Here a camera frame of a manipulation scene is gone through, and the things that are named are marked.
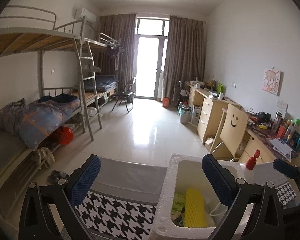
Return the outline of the brown curtain left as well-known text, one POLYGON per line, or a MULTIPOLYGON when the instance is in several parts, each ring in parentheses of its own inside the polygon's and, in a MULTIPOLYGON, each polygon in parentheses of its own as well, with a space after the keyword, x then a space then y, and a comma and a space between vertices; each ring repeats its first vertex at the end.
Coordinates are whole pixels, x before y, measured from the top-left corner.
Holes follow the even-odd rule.
POLYGON ((113 75, 119 81, 118 90, 123 90, 126 83, 136 75, 134 67, 136 13, 101 16, 98 33, 105 39, 112 38, 119 44, 108 45, 105 52, 100 52, 97 65, 103 75, 113 75))

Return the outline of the white foam box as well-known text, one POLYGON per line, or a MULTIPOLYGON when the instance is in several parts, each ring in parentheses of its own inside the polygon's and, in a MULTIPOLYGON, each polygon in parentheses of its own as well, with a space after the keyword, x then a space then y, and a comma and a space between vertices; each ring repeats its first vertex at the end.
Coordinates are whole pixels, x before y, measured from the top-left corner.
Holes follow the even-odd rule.
POLYGON ((150 239, 208 239, 228 207, 202 170, 202 159, 171 155, 150 239))

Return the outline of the wooden desk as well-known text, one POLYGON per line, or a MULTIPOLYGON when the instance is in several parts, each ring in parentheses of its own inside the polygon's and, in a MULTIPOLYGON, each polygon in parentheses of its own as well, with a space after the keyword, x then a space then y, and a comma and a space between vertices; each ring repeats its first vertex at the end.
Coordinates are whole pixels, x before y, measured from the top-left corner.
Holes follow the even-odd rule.
POLYGON ((190 82, 186 85, 190 89, 190 106, 200 107, 196 122, 199 139, 216 159, 245 163, 256 150, 260 151, 257 164, 272 163, 278 158, 291 161, 299 156, 294 150, 281 153, 271 143, 276 136, 260 128, 239 104, 229 99, 213 99, 208 90, 196 88, 190 82))

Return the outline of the wooden smiley chair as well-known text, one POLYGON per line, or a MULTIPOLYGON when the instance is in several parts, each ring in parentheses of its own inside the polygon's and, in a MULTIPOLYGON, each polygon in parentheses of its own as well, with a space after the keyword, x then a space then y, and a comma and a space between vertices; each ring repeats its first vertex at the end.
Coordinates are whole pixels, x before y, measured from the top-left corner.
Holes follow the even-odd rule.
POLYGON ((248 124, 248 115, 236 106, 228 104, 215 135, 210 153, 219 160, 238 161, 243 153, 240 150, 248 124))

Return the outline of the houndstooth tablecloth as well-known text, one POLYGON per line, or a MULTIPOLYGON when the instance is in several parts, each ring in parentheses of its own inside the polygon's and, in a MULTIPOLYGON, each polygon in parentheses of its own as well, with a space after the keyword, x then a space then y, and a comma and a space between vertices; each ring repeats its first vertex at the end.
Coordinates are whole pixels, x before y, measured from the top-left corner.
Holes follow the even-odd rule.
MULTIPOLYGON (((230 161, 217 160, 235 178, 243 178, 240 164, 230 161)), ((256 167, 254 183, 265 185, 271 181, 271 172, 276 171, 273 163, 256 167)), ((119 197, 101 197, 99 193, 87 193, 83 203, 75 207, 75 213, 93 236, 100 233, 103 237, 119 239, 150 239, 149 235, 155 217, 157 204, 127 200, 119 197)), ((248 222, 253 204, 249 204, 232 239, 240 239, 248 222)))

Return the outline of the brown curtain right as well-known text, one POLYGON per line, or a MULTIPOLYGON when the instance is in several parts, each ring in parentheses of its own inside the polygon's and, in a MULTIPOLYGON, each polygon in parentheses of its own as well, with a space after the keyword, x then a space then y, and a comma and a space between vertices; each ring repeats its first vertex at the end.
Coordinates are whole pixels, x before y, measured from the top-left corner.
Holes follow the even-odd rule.
POLYGON ((202 81, 205 71, 204 22, 170 17, 162 95, 171 98, 178 81, 198 78, 202 81))

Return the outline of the black folding chair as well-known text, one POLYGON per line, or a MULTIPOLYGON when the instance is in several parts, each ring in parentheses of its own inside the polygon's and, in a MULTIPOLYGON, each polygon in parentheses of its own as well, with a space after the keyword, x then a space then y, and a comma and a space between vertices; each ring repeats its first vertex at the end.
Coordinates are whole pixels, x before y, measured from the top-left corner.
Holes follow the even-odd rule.
POLYGON ((115 99, 115 105, 113 106, 112 110, 114 110, 114 108, 116 107, 118 101, 120 101, 120 104, 122 101, 125 102, 125 107, 127 112, 129 113, 133 107, 134 107, 134 103, 133 103, 133 99, 132 97, 134 96, 134 92, 132 91, 132 86, 135 84, 136 81, 136 77, 131 78, 124 86, 123 90, 116 92, 112 95, 112 97, 115 99), (132 104, 131 109, 128 109, 128 103, 132 104))

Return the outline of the green tissue pack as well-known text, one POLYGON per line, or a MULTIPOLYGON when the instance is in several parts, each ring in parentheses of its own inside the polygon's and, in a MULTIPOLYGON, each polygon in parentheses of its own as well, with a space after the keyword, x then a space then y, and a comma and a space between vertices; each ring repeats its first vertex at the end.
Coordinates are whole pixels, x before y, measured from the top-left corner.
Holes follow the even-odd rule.
POLYGON ((185 207, 186 195, 184 193, 175 193, 171 208, 171 220, 174 221, 181 216, 185 207))

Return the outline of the blue patterned quilt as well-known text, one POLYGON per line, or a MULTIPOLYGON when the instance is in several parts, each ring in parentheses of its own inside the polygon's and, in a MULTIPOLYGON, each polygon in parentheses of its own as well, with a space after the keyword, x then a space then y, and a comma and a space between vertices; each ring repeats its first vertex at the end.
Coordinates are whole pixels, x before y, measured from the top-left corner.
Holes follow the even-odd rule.
POLYGON ((19 137, 34 150, 68 121, 80 106, 78 97, 64 93, 55 97, 44 96, 30 104, 22 98, 0 110, 0 130, 19 137))

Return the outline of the red bag under bed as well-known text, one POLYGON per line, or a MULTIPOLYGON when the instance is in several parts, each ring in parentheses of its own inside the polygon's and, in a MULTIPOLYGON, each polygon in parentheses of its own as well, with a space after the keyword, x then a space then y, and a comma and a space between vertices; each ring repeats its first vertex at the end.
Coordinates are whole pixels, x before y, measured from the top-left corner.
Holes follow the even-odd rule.
POLYGON ((53 137, 60 145, 68 145, 74 139, 74 134, 70 128, 61 126, 54 131, 53 137))

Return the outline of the teal bottle on desk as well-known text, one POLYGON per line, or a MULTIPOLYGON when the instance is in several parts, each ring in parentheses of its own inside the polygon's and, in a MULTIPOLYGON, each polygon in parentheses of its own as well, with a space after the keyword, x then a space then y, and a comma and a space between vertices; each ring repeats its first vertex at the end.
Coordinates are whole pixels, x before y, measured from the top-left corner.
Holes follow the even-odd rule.
POLYGON ((296 151, 297 153, 300 152, 300 136, 299 136, 299 138, 298 138, 298 140, 297 140, 296 147, 295 147, 295 151, 296 151))

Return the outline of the white waste bin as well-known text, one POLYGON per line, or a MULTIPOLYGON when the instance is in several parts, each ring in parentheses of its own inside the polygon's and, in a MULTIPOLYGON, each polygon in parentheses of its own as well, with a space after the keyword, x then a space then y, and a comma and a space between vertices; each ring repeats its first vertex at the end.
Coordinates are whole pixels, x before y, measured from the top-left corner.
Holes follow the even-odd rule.
POLYGON ((179 109, 179 115, 180 115, 180 123, 183 125, 186 125, 191 120, 191 107, 190 106, 182 106, 179 109))

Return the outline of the yellow sponge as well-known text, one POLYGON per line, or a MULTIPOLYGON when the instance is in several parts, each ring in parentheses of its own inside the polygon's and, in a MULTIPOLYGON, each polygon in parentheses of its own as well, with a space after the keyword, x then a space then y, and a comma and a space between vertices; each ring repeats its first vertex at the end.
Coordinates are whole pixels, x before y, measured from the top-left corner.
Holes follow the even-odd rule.
POLYGON ((207 227, 204 197, 198 189, 186 190, 184 226, 187 228, 207 227))

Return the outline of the orange bag on floor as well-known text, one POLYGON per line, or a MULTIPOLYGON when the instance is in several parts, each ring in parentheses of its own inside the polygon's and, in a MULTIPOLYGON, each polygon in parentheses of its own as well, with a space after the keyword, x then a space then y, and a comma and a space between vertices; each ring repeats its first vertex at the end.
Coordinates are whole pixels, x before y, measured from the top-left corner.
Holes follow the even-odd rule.
POLYGON ((162 106, 164 108, 167 108, 169 106, 169 104, 170 104, 170 99, 167 98, 167 97, 163 98, 163 100, 162 100, 162 106))

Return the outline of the blue face mask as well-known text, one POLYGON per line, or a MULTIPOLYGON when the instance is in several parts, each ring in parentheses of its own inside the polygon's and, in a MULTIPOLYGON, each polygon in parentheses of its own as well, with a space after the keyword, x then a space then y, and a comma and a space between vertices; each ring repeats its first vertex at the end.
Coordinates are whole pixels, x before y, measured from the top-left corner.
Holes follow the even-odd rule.
POLYGON ((228 207, 216 198, 207 202, 207 209, 207 213, 213 219, 214 223, 218 224, 227 212, 228 207))

